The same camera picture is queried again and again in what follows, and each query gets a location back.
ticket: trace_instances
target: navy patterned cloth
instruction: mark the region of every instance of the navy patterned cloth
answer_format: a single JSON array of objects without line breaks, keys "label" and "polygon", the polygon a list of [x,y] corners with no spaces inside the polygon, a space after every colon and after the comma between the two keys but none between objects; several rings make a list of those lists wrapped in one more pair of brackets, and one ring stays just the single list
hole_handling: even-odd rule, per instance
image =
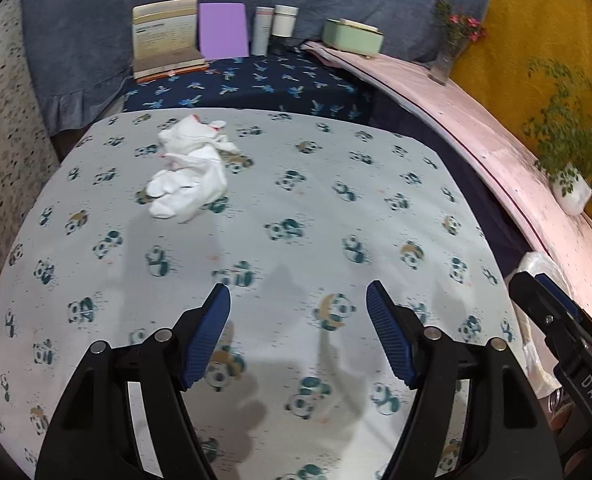
[{"label": "navy patterned cloth", "polygon": [[212,61],[207,70],[127,82],[125,111],[179,107],[252,108],[367,124],[374,89],[305,53]]}]

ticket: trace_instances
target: panda print sheet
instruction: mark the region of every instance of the panda print sheet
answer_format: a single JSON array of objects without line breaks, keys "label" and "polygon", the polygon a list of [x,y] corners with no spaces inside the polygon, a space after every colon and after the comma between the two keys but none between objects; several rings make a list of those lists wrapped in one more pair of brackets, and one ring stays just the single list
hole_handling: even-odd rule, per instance
[{"label": "panda print sheet", "polygon": [[[242,153],[225,158],[226,195],[196,218],[153,219],[144,188],[164,164],[156,134],[192,112],[226,121]],[[425,325],[461,341],[503,337],[524,364],[492,252],[422,144],[261,110],[104,119],[44,187],[0,279],[0,441],[33,476],[87,347],[140,342],[224,283],[230,318],[184,395],[218,478],[378,479],[414,392],[393,376],[369,320],[372,280]],[[467,387],[437,474],[458,455]],[[159,473],[130,392],[144,466]]]}]

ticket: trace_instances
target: purple notebook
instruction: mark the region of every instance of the purple notebook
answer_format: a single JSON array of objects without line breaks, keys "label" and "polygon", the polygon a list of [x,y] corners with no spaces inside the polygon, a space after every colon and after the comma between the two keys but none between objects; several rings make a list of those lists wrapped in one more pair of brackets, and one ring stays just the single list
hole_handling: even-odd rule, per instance
[{"label": "purple notebook", "polygon": [[199,4],[198,37],[207,60],[249,56],[244,4]]}]

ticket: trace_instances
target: glass vase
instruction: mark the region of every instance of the glass vase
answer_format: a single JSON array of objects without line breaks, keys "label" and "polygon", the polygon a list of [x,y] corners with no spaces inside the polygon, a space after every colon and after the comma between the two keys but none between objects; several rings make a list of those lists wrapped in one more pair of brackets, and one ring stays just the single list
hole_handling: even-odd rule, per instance
[{"label": "glass vase", "polygon": [[449,81],[449,75],[454,67],[456,58],[466,47],[466,41],[459,43],[450,43],[446,41],[438,52],[436,60],[431,65],[429,70],[429,78],[442,86]]}]

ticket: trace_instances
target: blue gripper pad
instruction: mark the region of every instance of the blue gripper pad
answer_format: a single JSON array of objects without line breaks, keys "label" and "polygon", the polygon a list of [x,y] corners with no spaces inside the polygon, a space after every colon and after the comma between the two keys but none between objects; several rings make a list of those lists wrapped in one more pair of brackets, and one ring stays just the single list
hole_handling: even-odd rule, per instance
[{"label": "blue gripper pad", "polygon": [[554,280],[541,272],[540,274],[536,275],[536,281],[540,283],[540,285],[544,286],[544,288],[546,288],[546,290],[548,290],[554,296],[554,298],[556,298],[556,300],[562,303],[562,306],[565,307],[567,312],[573,316],[573,319],[579,321],[578,308],[575,306],[572,299],[564,293],[562,288],[556,285]]},{"label": "blue gripper pad", "polygon": [[385,299],[374,283],[370,283],[367,287],[367,312],[394,375],[403,380],[407,386],[411,386],[416,378],[412,346],[389,312]]},{"label": "blue gripper pad", "polygon": [[207,307],[207,312],[202,317],[186,349],[185,369],[182,375],[185,388],[191,388],[192,384],[205,375],[209,358],[218,344],[218,338],[229,317],[231,309],[229,289],[221,284],[216,287],[217,290]]}]

